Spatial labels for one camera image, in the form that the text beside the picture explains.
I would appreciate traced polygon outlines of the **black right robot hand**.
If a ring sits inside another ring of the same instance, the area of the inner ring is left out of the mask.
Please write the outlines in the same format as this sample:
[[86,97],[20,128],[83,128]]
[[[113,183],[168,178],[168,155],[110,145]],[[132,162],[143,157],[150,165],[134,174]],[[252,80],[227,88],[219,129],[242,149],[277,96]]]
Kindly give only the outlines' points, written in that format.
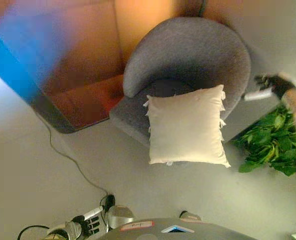
[[284,72],[260,74],[254,77],[254,81],[260,87],[259,90],[243,94],[243,100],[257,101],[271,96],[281,99],[287,91],[296,89],[296,80]]

